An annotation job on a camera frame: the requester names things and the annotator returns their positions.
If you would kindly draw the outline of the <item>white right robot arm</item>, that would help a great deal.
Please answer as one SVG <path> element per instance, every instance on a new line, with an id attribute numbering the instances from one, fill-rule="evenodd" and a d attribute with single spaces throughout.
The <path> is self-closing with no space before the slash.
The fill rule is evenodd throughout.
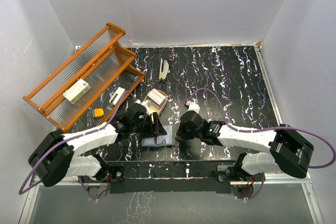
<path id="1" fill-rule="evenodd" d="M 296 130 L 281 125 L 276 130 L 233 128 L 223 121 L 206 121 L 195 111 L 185 112 L 176 133 L 178 141 L 195 138 L 207 145 L 238 146 L 254 150 L 241 153 L 233 166 L 221 173 L 227 179 L 247 180 L 262 172 L 281 171 L 294 178 L 305 178 L 313 145 Z"/>

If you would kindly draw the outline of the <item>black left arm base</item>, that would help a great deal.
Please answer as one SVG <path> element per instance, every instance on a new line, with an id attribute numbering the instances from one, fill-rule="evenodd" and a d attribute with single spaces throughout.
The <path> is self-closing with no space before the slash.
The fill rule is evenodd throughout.
<path id="1" fill-rule="evenodd" d="M 83 178 L 89 177 L 90 180 L 98 183 L 106 183 L 106 189 L 103 190 L 99 195 L 94 195 L 90 192 L 88 186 L 84 184 Z M 122 183 L 125 179 L 125 168 L 123 166 L 108 166 L 103 165 L 95 175 L 83 175 L 78 176 L 78 182 L 85 190 L 90 199 L 94 200 L 95 203 L 99 201 L 103 194 L 107 195 L 110 191 L 112 183 Z"/>

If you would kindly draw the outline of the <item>black right arm base motor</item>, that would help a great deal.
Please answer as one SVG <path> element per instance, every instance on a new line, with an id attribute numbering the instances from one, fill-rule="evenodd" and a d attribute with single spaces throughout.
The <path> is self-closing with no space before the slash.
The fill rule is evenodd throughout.
<path id="1" fill-rule="evenodd" d="M 219 182 L 241 182 L 241 184 L 232 185 L 232 189 L 237 190 L 238 193 L 242 193 L 243 190 L 254 191 L 256 175 L 248 175 L 247 172 L 240 167 L 235 167 L 235 165 L 218 165 L 210 172 L 209 176 Z"/>

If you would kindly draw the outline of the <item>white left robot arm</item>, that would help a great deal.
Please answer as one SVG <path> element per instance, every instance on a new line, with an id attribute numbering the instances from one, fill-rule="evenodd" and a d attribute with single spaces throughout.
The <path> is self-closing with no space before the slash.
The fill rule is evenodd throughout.
<path id="1" fill-rule="evenodd" d="M 50 132 L 28 159 L 33 173 L 46 187 L 59 183 L 65 177 L 89 176 L 98 182 L 108 177 L 108 164 L 98 155 L 85 153 L 104 145 L 126 140 L 133 133 L 142 138 L 166 135 L 159 115 L 165 105 L 150 102 L 135 103 L 118 113 L 110 122 L 73 134 Z"/>

